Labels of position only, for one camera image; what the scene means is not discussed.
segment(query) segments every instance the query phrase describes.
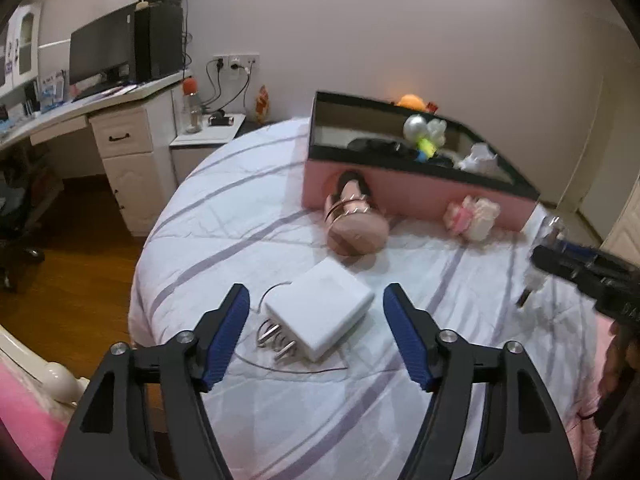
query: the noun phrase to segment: glass cabinet door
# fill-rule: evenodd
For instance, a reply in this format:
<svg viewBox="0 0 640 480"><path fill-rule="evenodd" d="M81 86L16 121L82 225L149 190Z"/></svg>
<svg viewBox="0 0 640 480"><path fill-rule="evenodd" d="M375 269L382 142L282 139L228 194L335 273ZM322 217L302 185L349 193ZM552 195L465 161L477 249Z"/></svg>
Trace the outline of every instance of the glass cabinet door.
<svg viewBox="0 0 640 480"><path fill-rule="evenodd" d="M12 16L0 31L0 96L6 95L14 87L12 80L14 23Z"/></svg>
<svg viewBox="0 0 640 480"><path fill-rule="evenodd" d="M38 26L40 4L18 7L14 25L14 87L38 77Z"/></svg>
<svg viewBox="0 0 640 480"><path fill-rule="evenodd" d="M27 12L20 20L20 40L18 43L18 74L31 71L31 46L33 44L33 12Z"/></svg>

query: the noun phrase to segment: computer monitor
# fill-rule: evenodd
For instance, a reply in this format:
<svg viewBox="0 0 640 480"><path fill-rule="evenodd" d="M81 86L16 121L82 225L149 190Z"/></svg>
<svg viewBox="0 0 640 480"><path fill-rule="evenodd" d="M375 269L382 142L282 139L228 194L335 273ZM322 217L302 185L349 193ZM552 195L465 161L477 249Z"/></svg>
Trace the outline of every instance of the computer monitor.
<svg viewBox="0 0 640 480"><path fill-rule="evenodd" d="M135 8L130 4L114 10L71 34L70 84L101 73L112 86L122 79L118 70L129 64Z"/></svg>

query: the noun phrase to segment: white power adapter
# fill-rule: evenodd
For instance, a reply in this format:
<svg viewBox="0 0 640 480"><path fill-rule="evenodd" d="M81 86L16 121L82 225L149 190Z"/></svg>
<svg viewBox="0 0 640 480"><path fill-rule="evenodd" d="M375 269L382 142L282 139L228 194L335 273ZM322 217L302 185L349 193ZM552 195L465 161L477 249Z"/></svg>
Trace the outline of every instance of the white power adapter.
<svg viewBox="0 0 640 480"><path fill-rule="evenodd" d="M326 258L290 285L274 288L267 295L265 306L273 324L258 342L281 333L288 343L276 359L295 348L318 361L366 313L372 300L368 286L340 263Z"/></svg>

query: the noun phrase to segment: chair wheel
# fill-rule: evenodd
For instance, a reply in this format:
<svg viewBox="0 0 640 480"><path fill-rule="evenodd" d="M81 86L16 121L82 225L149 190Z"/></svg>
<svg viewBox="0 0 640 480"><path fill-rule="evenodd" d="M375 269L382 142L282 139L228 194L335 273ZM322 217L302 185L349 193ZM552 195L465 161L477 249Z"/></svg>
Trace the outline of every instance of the chair wheel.
<svg viewBox="0 0 640 480"><path fill-rule="evenodd" d="M25 248L24 252L27 253L27 255L35 262L35 263L41 263L44 261L44 253L42 251L39 251L37 249L32 249L32 248Z"/></svg>
<svg viewBox="0 0 640 480"><path fill-rule="evenodd" d="M4 286L5 290L8 290L9 292L16 292L16 287L15 287L15 283L11 281L11 278L9 276L9 271L5 270L4 271L4 277L2 279L2 286Z"/></svg>

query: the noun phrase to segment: white bed frame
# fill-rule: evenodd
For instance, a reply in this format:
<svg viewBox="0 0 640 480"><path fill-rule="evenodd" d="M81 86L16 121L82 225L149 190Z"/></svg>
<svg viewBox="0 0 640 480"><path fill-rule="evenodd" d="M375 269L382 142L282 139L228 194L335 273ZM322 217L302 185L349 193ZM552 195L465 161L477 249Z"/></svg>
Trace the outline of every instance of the white bed frame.
<svg viewBox="0 0 640 480"><path fill-rule="evenodd" d="M87 378L76 379L60 363L46 362L18 341L2 325L0 325L0 350L41 383L43 389L58 402L65 404L77 402L89 384Z"/></svg>

